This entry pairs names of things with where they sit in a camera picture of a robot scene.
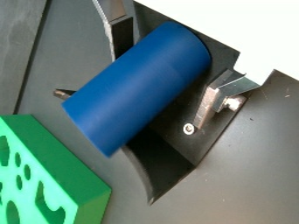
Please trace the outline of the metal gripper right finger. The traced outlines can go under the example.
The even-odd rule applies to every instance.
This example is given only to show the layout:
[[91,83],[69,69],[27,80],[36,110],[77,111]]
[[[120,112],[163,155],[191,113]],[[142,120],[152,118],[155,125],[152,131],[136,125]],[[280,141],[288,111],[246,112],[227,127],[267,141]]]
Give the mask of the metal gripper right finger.
[[259,87],[260,85],[246,75],[227,69],[206,87],[192,121],[194,127],[199,130],[212,114],[219,113],[224,108],[238,111],[246,100],[242,94]]

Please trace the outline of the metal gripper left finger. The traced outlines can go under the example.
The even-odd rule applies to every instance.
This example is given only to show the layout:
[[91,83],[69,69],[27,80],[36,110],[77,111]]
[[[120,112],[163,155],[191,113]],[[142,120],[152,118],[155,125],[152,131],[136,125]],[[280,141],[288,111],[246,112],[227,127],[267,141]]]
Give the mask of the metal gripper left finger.
[[108,38],[111,59],[116,60],[135,44],[133,17],[123,0],[92,0]]

